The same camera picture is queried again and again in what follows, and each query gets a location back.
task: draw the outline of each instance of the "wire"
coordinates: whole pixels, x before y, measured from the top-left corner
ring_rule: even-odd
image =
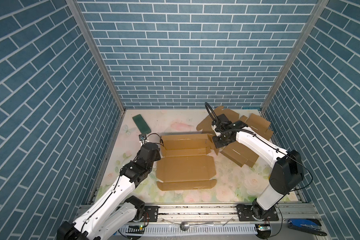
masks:
[[[148,137],[151,136],[152,134],[156,134],[156,135],[160,138],[160,141],[159,141],[159,142],[161,142],[161,143],[157,143],[157,142],[151,142],[151,143],[160,144],[161,146],[165,147],[165,146],[164,146],[163,139],[162,139],[161,136],[158,135],[157,133],[151,133],[151,134],[149,134],[146,139],[148,139]]]
[[[280,210],[279,207],[278,207],[278,209],[279,209],[279,213],[280,213],[280,215],[281,215],[281,226],[280,226],[280,229],[279,229],[279,231],[278,231],[275,235],[269,236],[268,238],[271,238],[271,237],[274,237],[274,236],[278,235],[278,234],[280,233],[281,229],[283,228],[283,214],[281,213],[281,210]]]
[[[227,132],[246,132],[246,133],[252,134],[253,137],[256,137],[256,138],[259,139],[261,142],[265,143],[268,147],[272,148],[272,149],[275,150],[276,152],[280,152],[278,148],[272,147],[272,146],[269,145],[267,142],[265,142],[265,141],[263,141],[261,138],[259,138],[259,137],[256,135],[255,132],[252,132],[252,131],[250,131],[250,130],[247,130],[247,129],[229,129],[229,130],[226,130],[226,131],[224,131],[224,132],[222,132],[222,133],[227,133]],[[305,168],[305,170],[307,170],[307,172],[308,172],[309,175],[311,176],[311,181],[310,181],[307,185],[305,185],[305,186],[303,186],[303,187],[301,187],[301,188],[295,189],[295,190],[291,190],[291,191],[289,191],[289,192],[293,192],[293,191],[296,191],[296,190],[305,189],[306,187],[308,187],[309,185],[311,185],[311,183],[313,182],[313,175],[312,175],[312,173],[311,173],[303,164],[301,164],[300,162],[296,161],[295,159],[293,159],[292,157],[288,156],[287,154],[285,154],[285,153],[283,153],[283,152],[280,152],[280,153],[282,153],[282,154],[285,155],[286,157],[292,159],[292,160],[295,161],[296,163],[300,164],[303,168]]]
[[[147,214],[147,225],[145,227],[148,227],[148,224],[149,224],[149,215],[147,212],[145,212]]]
[[[132,238],[128,238],[127,236],[125,236],[124,234],[122,234],[121,232],[120,232],[120,230],[117,230],[119,233],[120,233],[120,235],[122,235],[123,237],[125,237],[126,239],[129,239],[129,240],[131,240]]]
[[[145,145],[145,144],[149,144],[149,143],[155,143],[155,144],[160,144],[161,146],[163,146],[163,147],[164,147],[164,145],[163,145],[163,144],[161,144],[161,143],[158,143],[158,142],[147,142],[147,143],[144,143],[143,145]]]
[[[116,189],[116,187],[117,187],[117,184],[119,183],[119,180],[120,180],[120,175],[119,175],[119,177],[117,178],[117,182],[116,182],[116,185],[115,185],[115,187],[113,188],[113,190],[115,190]],[[105,199],[105,201],[101,204],[101,206],[98,208],[98,209],[96,209],[88,218],[87,218],[87,220],[89,220],[102,206],[104,206],[104,204],[106,203],[106,201],[109,199],[109,197],[112,195],[112,193],[113,192],[110,192],[110,194],[108,195],[108,197]],[[83,228],[84,228],[84,225],[85,224],[87,224],[86,222],[82,225],[82,227],[81,227],[81,230],[80,230],[80,232],[82,233],[82,231],[83,231]]]
[[[207,102],[205,102],[204,105],[205,105],[206,111],[208,112],[209,116],[212,118],[213,121],[215,121],[216,129],[218,130],[218,132],[221,132],[220,124],[221,123],[228,124],[229,122],[219,122],[219,118],[216,116],[216,113],[213,110],[213,108],[211,107],[211,105],[209,103],[207,103]]]

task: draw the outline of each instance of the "cardboard flap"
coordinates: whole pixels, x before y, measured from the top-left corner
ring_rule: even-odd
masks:
[[[252,130],[260,136],[264,137],[267,140],[271,139],[273,131],[268,129],[271,122],[252,113],[250,117],[245,121],[245,123],[248,124],[248,126],[250,126]]]
[[[247,119],[248,118],[246,116],[244,116],[244,115],[239,118],[239,120],[242,121],[242,122],[245,122]]]
[[[225,114],[225,116],[231,121],[231,122],[236,122],[237,120],[239,120],[239,114],[236,113],[235,111],[229,109],[229,108],[225,108],[223,109],[224,106],[218,106],[217,108],[215,108],[213,111],[215,112],[215,114],[217,116],[221,115],[221,114]],[[209,115],[207,115],[203,121],[201,121],[201,123],[199,123],[196,127],[197,131],[203,130],[202,133],[210,133],[210,134],[215,134],[215,132],[212,130],[211,127],[211,123],[212,123],[212,119]]]
[[[257,124],[259,126],[265,127],[265,128],[269,128],[269,126],[271,125],[271,122],[267,121],[265,118],[260,117],[259,115],[256,114],[251,114],[250,117],[247,119],[247,123],[249,124]]]
[[[171,190],[193,190],[193,189],[211,189],[217,183],[216,179],[189,182],[157,182],[158,189],[162,191]]]
[[[161,146],[164,157],[207,155],[211,149],[218,154],[211,134],[185,134],[162,136],[164,146]]]
[[[228,146],[224,147],[221,154],[232,160],[240,167],[244,164],[253,167],[259,157],[259,155],[257,155],[254,151],[239,142],[230,143]]]
[[[210,180],[215,175],[211,156],[163,157],[157,161],[156,177],[163,182]]]
[[[211,152],[210,147],[192,148],[192,149],[172,149],[168,151],[164,147],[161,147],[161,153],[164,157],[199,156],[199,155],[207,155],[210,152]]]

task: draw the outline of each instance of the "cable tray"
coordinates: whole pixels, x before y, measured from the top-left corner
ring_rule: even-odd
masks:
[[[141,233],[133,233],[139,231],[138,229],[128,228],[128,225],[122,226],[120,232],[128,236],[142,236]],[[144,237],[173,237],[173,236],[187,236],[187,235],[242,235],[242,234],[257,234],[255,225],[250,223],[244,224],[229,224],[227,226],[200,226],[191,227],[188,231],[180,230],[179,225],[174,224],[152,224],[145,228]]]

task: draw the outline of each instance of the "cardboard piece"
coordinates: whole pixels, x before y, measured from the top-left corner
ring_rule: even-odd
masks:
[[[157,162],[156,177],[162,191],[209,189],[216,185],[215,162],[211,156],[163,157]]]
[[[238,113],[231,109],[224,109],[224,106],[219,106],[214,109],[214,111],[217,116],[225,114],[225,116],[231,122],[236,122],[237,120],[245,122],[253,129],[254,132],[259,134],[260,136],[268,140],[271,139],[273,131],[268,129],[271,123],[258,115],[251,114],[249,118],[247,118],[246,116],[242,116],[239,118]],[[197,125],[196,129],[198,131],[202,130],[203,133],[213,134],[214,132],[211,128],[211,122],[211,117],[207,116],[201,123]],[[238,142],[230,143],[228,146],[223,148],[221,153],[240,167],[242,167],[244,164],[253,167],[259,157],[259,155],[254,153],[254,151],[250,150],[248,147]]]
[[[162,136],[163,158],[157,162],[157,186],[162,191],[210,189],[217,180],[215,161],[207,156],[218,149],[211,134],[186,134]]]

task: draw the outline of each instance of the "metal spoon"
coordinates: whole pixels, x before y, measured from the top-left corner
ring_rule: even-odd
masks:
[[[213,222],[206,222],[206,223],[197,223],[197,224],[189,224],[188,222],[182,222],[180,224],[180,230],[187,231],[190,227],[196,226],[213,226]]]

